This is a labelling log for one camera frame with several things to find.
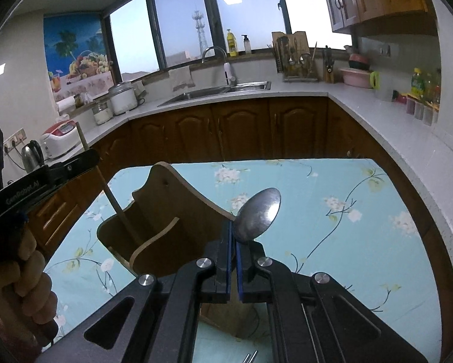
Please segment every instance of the sink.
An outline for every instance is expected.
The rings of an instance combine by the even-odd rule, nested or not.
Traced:
[[[189,91],[187,93],[182,93],[170,100],[167,100],[165,103],[162,103],[160,106],[169,105],[171,103],[179,103],[188,100],[195,100],[198,98],[203,98],[205,96],[212,96],[218,94],[234,93],[239,91],[253,91],[253,90],[270,90],[272,82],[251,82],[251,83],[242,83],[237,84],[236,86],[220,86],[220,87],[211,87],[203,88],[201,90]]]

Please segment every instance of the electric kettle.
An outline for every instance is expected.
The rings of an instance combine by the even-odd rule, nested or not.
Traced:
[[[41,147],[36,140],[32,140],[21,149],[21,158],[27,173],[45,165]]]

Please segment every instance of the screw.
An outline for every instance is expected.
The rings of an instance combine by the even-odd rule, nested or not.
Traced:
[[[198,266],[198,268],[202,268],[202,269],[209,268],[211,266],[211,259],[199,258],[197,260],[197,266]]]
[[[328,283],[331,278],[329,277],[328,274],[326,273],[316,273],[316,275],[314,276],[314,280],[317,282],[317,283]]]
[[[151,285],[154,282],[154,276],[151,274],[143,274],[139,277],[139,283],[143,286]]]
[[[262,266],[262,268],[266,268],[272,264],[272,259],[269,257],[262,257],[257,259],[257,263]]]

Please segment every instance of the spoon bowl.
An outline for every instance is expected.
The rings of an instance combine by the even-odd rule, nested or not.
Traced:
[[[247,243],[264,233],[276,219],[281,195],[276,188],[267,188],[252,196],[238,211],[233,221],[233,236]]]

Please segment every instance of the table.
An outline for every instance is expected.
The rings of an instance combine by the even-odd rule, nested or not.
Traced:
[[[435,279],[422,240],[385,172],[372,160],[271,160],[173,165],[198,191],[236,214],[267,187],[282,194],[273,225],[257,238],[267,256],[291,271],[332,275],[366,307],[417,348],[440,359],[441,317]],[[150,167],[119,171],[109,187],[124,208]],[[99,224],[114,211],[102,192],[75,224],[45,271],[58,296],[55,321],[66,335],[134,280],[97,241]],[[272,353],[265,305],[248,339],[200,323],[194,363],[243,361]]]

